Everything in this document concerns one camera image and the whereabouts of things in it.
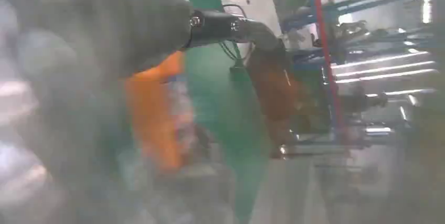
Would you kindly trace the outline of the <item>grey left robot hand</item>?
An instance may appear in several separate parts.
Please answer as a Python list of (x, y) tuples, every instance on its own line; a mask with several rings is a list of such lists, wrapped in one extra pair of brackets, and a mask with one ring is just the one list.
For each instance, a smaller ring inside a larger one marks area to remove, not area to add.
[(19, 223), (249, 223), (293, 108), (282, 40), (220, 0), (9, 0), (14, 124), (50, 192)]

